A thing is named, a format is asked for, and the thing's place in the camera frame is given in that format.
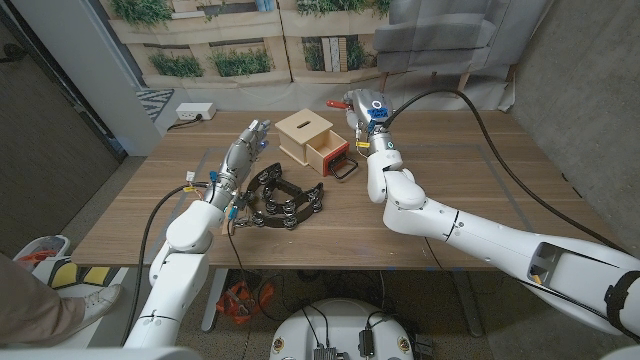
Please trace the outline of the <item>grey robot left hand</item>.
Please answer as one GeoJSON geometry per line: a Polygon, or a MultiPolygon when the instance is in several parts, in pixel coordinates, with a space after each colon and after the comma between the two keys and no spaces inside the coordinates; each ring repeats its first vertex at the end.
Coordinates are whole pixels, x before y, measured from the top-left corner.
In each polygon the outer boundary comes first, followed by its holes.
{"type": "Polygon", "coordinates": [[[246,180],[258,155],[268,145],[266,139],[270,128],[269,120],[253,120],[231,144],[216,179],[205,192],[204,201],[220,210],[225,210],[236,191],[246,180]]]}

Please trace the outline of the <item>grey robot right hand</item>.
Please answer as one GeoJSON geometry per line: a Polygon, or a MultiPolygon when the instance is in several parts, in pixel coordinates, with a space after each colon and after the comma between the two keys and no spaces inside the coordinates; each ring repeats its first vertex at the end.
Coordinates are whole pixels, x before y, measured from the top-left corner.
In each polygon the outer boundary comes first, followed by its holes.
{"type": "Polygon", "coordinates": [[[353,130],[371,132],[378,123],[383,123],[393,110],[390,99],[369,89],[349,90],[344,94],[343,101],[348,105],[347,124],[353,130]]]}

